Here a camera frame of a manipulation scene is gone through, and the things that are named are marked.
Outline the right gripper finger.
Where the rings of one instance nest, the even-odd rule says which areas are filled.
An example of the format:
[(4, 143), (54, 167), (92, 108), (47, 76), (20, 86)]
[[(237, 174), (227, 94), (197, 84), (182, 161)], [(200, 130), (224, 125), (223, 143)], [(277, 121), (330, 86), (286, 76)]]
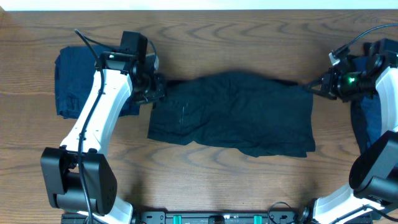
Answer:
[(303, 88), (306, 91), (326, 91), (329, 87), (330, 75), (323, 74), (308, 84), (304, 85)]
[(319, 89), (319, 90), (315, 90), (313, 88), (307, 88), (306, 89), (308, 92), (313, 93), (314, 95), (318, 95), (324, 98), (327, 98), (329, 100), (336, 100), (337, 96), (330, 91), (329, 89)]

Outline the black shorts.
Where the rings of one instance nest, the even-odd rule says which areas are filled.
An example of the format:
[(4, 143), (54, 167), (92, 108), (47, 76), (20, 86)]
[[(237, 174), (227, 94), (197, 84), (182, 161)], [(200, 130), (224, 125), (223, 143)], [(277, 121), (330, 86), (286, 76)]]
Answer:
[(150, 116), (147, 137), (236, 148), (245, 155), (306, 157), (316, 149), (313, 95), (289, 80), (223, 72), (169, 81)]

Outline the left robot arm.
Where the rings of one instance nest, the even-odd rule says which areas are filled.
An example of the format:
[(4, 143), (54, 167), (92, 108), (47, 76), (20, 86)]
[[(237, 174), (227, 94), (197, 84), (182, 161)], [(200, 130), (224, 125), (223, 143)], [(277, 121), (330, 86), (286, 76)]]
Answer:
[(58, 148), (40, 158), (49, 204), (75, 212), (77, 223), (134, 223), (133, 206), (118, 197), (118, 182), (107, 161), (111, 136), (127, 100), (135, 105), (165, 96), (156, 74), (159, 58), (148, 54), (151, 42), (125, 30), (120, 46), (95, 55), (93, 84), (85, 105)]

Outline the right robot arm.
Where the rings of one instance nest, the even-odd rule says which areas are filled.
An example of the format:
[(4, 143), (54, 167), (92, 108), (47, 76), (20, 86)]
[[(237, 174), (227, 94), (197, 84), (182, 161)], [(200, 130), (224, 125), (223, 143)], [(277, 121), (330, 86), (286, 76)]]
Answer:
[(355, 160), (349, 182), (303, 207), (296, 223), (373, 223), (397, 219), (397, 41), (366, 42), (364, 54), (349, 46), (331, 52), (331, 68), (304, 86), (305, 91), (331, 100), (353, 101), (370, 96), (380, 105), (377, 140)]

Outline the dark clothes pile right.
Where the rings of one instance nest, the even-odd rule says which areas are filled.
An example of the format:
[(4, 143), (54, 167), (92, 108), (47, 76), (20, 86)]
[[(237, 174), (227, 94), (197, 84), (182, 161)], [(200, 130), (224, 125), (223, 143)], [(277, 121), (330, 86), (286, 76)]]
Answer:
[[(382, 39), (363, 44), (364, 56), (378, 54), (383, 50), (397, 52), (397, 41)], [(351, 101), (351, 124), (360, 153), (364, 153), (381, 136), (381, 103), (378, 94), (364, 95)]]

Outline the folded navy blue garment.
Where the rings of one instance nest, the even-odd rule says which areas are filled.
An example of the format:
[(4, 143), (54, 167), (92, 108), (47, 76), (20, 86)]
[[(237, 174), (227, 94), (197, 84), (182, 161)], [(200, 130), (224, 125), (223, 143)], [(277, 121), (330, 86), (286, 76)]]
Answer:
[[(155, 55), (146, 55), (145, 78), (148, 90), (153, 87)], [(55, 61), (55, 106), (57, 114), (65, 119), (77, 119), (93, 86), (95, 58), (88, 47), (65, 47)], [(140, 106), (131, 96), (123, 105), (119, 117), (139, 115)]]

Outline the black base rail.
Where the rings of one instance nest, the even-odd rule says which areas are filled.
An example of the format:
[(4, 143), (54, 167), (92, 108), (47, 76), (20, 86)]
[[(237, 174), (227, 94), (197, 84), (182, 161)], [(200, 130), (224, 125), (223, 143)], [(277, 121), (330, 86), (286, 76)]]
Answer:
[(143, 212), (134, 215), (133, 224), (270, 224), (294, 223), (294, 212), (267, 213), (165, 213)]

